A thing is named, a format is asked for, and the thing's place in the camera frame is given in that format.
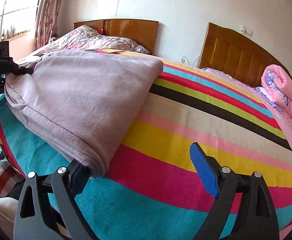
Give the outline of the white left sleeve forearm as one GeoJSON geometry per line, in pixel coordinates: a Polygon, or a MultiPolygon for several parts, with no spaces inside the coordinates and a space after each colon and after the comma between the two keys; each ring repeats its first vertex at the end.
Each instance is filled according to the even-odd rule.
{"type": "Polygon", "coordinates": [[[14,220],[17,206],[18,200],[14,198],[0,198],[0,228],[9,239],[13,239],[14,220]]]}

